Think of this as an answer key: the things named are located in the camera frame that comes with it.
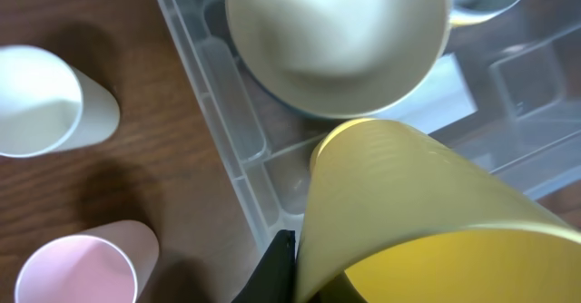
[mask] white bowl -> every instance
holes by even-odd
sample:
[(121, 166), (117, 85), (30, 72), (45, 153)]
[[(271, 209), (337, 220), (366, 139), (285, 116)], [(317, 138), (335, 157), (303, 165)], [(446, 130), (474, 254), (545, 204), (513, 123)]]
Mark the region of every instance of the white bowl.
[(380, 112), (411, 93), (448, 39), (449, 0), (226, 0), (243, 61), (315, 116)]

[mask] yellow cup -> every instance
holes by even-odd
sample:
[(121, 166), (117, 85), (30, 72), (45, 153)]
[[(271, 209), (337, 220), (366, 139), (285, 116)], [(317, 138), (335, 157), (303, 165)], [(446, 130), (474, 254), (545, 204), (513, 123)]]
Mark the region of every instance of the yellow cup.
[(581, 299), (581, 234), (407, 125), (347, 122), (311, 173), (297, 302), (342, 273), (368, 302)]

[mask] gray plastic container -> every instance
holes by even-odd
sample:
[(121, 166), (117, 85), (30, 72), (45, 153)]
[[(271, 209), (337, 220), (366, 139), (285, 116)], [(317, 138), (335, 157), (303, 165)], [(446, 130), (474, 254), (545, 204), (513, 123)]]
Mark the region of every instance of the gray plastic container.
[[(300, 233), (310, 153), (340, 122), (301, 116), (255, 83), (224, 0), (158, 1), (259, 250), (278, 230)], [(523, 0), (448, 43), (478, 111), (430, 135), (533, 199), (581, 179), (576, 6)]]

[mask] pink cup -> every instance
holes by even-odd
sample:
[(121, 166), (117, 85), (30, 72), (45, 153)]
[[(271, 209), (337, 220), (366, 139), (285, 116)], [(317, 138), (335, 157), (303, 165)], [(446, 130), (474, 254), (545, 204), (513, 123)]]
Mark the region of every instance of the pink cup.
[(158, 256), (155, 234), (134, 220), (55, 239), (20, 270), (15, 303), (134, 303)]

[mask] table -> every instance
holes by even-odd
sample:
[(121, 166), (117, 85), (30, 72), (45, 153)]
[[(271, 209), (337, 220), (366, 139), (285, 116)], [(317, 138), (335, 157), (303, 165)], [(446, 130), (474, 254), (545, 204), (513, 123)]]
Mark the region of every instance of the table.
[(156, 0), (0, 0), (5, 44), (60, 55), (122, 119), (91, 148), (0, 158), (0, 302), (41, 245), (124, 219), (162, 246), (140, 302), (229, 302), (258, 252)]

